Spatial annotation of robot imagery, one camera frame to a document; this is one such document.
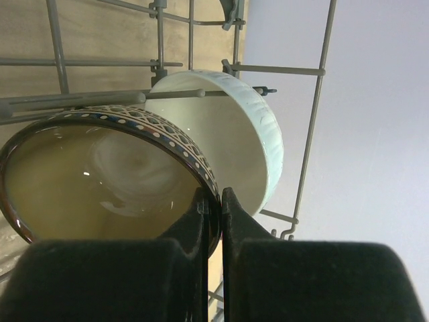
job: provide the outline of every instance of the wooden surface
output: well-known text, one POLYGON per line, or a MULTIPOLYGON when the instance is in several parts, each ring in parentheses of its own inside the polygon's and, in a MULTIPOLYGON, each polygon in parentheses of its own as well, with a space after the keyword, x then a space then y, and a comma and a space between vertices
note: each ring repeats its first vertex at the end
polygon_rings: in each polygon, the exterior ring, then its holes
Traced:
MULTIPOLYGON (((128 0, 148 6, 149 0, 128 0)), ((95 0, 57 0, 64 55, 66 59, 143 60, 157 58, 157 23, 148 15, 114 7, 95 0)), ((188 17, 188 2, 169 0, 166 12, 188 17)), ((223 20, 218 0, 196 0, 195 19, 223 20)), ((222 70, 221 60, 232 61, 233 29, 221 26, 195 26, 194 69, 222 70)), ((0 57, 54 58, 45 1, 1 0, 0 57)), ((188 25, 166 20, 165 60, 183 62, 182 68, 169 67, 169 73, 187 69, 188 25)), ((241 49, 245 29, 241 32, 241 49)), ((147 67, 68 67, 70 92, 148 89, 153 74, 147 67)), ((55 67, 0 66, 0 97, 59 93, 55 67)), ((3 145, 26 125, 0 127, 3 145)), ((0 274, 10 270, 26 243, 0 216, 0 274)), ((209 289, 221 279, 221 252, 209 260, 209 289)), ((5 283, 0 284, 0 292, 5 283)), ((215 305, 210 308, 211 316, 215 305)))

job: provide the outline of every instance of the rack wire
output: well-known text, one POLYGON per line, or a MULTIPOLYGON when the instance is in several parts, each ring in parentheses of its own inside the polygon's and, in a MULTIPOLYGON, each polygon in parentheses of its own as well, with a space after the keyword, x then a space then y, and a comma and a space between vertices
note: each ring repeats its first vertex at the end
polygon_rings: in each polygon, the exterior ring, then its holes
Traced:
MULTIPOLYGON (((50 31, 52 35, 52 44, 54 47, 54 59, 16 59, 16 58, 2 58, 0 57, 0 66, 55 66, 58 75, 58 82, 60 85, 61 94, 59 95, 40 95, 31 97, 8 97, 0 98, 0 125, 19 123, 23 121, 34 121, 47 115, 51 115, 61 109, 69 109, 76 107, 83 107, 86 105, 103 105, 103 104, 116 104, 116 103, 143 103, 147 99, 159 98, 176 98, 176 97, 204 97, 204 96, 221 96, 226 95, 221 92, 206 92, 202 89, 195 89, 193 91, 170 92, 170 93, 150 93, 149 89, 142 89, 139 91, 109 91, 109 92, 93 92, 93 93, 70 93, 68 86, 67 67, 68 66, 145 66, 150 67, 154 73, 151 79, 152 86, 154 86, 160 79, 167 76, 168 71, 166 67, 170 66, 183 66, 182 62, 166 62, 164 60, 164 20, 172 19, 187 23, 188 30, 188 69, 193 69, 194 60, 194 26, 222 26, 224 30, 234 27, 234 43, 233 43, 233 61, 232 64, 228 60, 221 61, 223 72, 239 77, 239 72, 269 72, 281 74, 301 74, 308 76, 316 76, 316 86, 314 90, 314 97, 312 102, 312 110, 310 121, 308 125, 308 133, 306 138, 306 145, 304 148, 304 157, 302 160, 302 167, 300 173, 300 181, 298 184, 298 191, 296 195, 296 202, 294 213, 292 216, 282 215, 273 211, 262 210, 262 215, 290 223, 289 229, 283 230, 280 233, 280 239, 293 240, 293 233, 299 224, 298 216, 300 212, 300 204, 302 200, 302 193, 304 190, 304 183, 307 172, 308 159, 310 156, 310 149, 312 144, 312 137, 314 132, 314 125, 316 123, 316 116, 318 110, 318 102, 320 98, 320 91, 322 88, 322 80, 325 75, 325 63, 328 53, 328 46, 330 34, 332 30, 332 23, 334 19, 334 12, 336 7, 336 0, 330 0, 328 17, 326 22, 326 29, 324 33, 324 40, 322 45, 322 54, 320 55, 320 62, 318 68, 295 68, 287 66, 255 66, 245 65, 239 62, 239 37, 240 31, 246 24, 244 20, 244 0, 220 0, 225 14, 224 21, 198 21, 194 19, 194 2, 189 0, 189 16, 181 17, 171 13, 164 12, 167 7, 167 0, 154 0, 149 7, 135 5, 122 0, 94 0, 106 3, 116 7, 122 7, 133 11, 139 11, 148 14, 151 18, 156 19, 158 25, 158 57, 149 62, 144 61, 116 61, 116 60, 67 60, 64 57, 62 49, 62 39, 60 31, 60 23, 58 21, 58 10, 56 0, 46 0, 46 7, 48 10, 48 18, 50 22, 50 31), (14 116, 19 112, 31 111, 44 111, 43 113, 34 113, 25 116, 14 116)), ((266 87, 255 88, 257 92, 263 96, 272 93, 275 90, 267 89, 266 87)), ((271 231, 273 235, 277 235, 277 231, 271 231)), ((10 272, 0 275, 0 282, 9 276, 10 272)), ((221 289, 222 284, 214 291, 209 293, 209 303, 213 299, 220 299, 218 291, 221 289)))

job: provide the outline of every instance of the white bowl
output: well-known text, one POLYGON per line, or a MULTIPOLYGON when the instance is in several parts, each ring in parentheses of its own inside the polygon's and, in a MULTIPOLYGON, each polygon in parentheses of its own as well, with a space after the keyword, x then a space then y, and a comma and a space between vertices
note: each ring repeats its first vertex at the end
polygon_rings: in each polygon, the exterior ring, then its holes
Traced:
POLYGON ((219 191, 231 186, 248 214, 258 213, 282 173, 283 141, 275 116, 248 84, 222 72, 187 71, 158 82, 152 93, 204 89, 225 97, 147 100, 145 109, 165 117, 202 150, 219 191))

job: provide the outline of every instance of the dish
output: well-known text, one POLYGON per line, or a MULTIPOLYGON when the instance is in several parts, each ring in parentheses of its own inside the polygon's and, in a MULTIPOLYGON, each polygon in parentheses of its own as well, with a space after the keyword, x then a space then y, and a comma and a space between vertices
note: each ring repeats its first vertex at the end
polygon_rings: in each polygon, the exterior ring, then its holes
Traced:
POLYGON ((258 213, 272 196, 283 168, 282 133, 265 100, 248 84, 222 72, 171 74, 151 93, 204 89, 226 97, 153 99, 145 109, 183 129, 200 147, 220 191, 231 186, 244 210, 258 213))
POLYGON ((199 187, 212 211, 211 254, 220 238, 216 180, 198 146, 159 115, 116 105, 61 112, 0 151, 0 208, 28 242, 157 237, 199 187))

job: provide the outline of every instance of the white wall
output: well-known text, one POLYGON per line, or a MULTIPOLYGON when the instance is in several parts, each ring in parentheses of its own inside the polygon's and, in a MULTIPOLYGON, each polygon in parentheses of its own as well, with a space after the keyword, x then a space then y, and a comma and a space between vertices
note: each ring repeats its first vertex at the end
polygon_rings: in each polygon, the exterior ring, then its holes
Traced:
MULTIPOLYGON (((245 64, 317 68, 328 0, 251 0, 245 64)), ((296 239, 380 242, 402 258, 429 316, 429 2, 337 4, 296 239)), ((243 73, 283 131, 266 209, 291 215, 315 78, 243 73)), ((258 217, 268 229, 287 225, 258 217)))

